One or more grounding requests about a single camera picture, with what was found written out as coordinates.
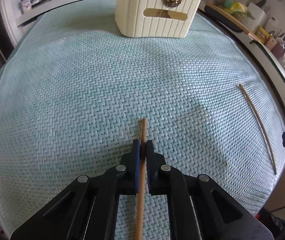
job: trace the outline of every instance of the wooden stick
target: wooden stick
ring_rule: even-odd
[[[136,236],[135,240],[142,239],[142,221],[144,212],[144,201],[145,201],[145,174],[146,174],[146,128],[147,120],[142,119],[141,129],[141,145],[140,145],[140,162],[139,162],[139,190],[137,195],[137,216],[136,216]]]
[[[258,114],[258,112],[257,112],[257,110],[256,110],[256,108],[255,108],[255,106],[253,104],[253,102],[251,101],[247,91],[244,89],[242,84],[239,84],[239,88],[240,88],[241,92],[243,93],[244,97],[246,98],[247,102],[251,106],[251,109],[254,112],[254,114],[255,114],[255,116],[256,116],[256,118],[258,120],[258,123],[260,124],[260,127],[262,129],[263,135],[264,135],[264,137],[265,137],[265,139],[267,141],[267,145],[268,145],[268,148],[269,148],[270,153],[271,153],[272,167],[273,167],[274,174],[276,175],[277,174],[277,167],[276,167],[276,163],[274,161],[274,155],[273,155],[273,151],[272,151],[272,148],[271,148],[271,143],[270,143],[268,135],[267,135],[267,131],[265,130],[264,125],[262,123],[262,120],[261,120],[261,118],[260,118],[260,116],[259,116],[259,114]]]

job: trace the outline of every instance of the white container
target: white container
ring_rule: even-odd
[[[20,4],[23,13],[26,13],[32,9],[32,4],[30,3],[30,0],[22,0]]]
[[[253,33],[256,33],[259,29],[259,26],[264,27],[265,23],[268,20],[268,16],[260,7],[255,5],[254,3],[250,3],[248,6],[248,11],[252,14],[255,20],[244,17],[242,23]]]
[[[115,20],[120,32],[128,37],[183,38],[199,3],[200,0],[181,0],[171,8],[163,0],[116,0]]]

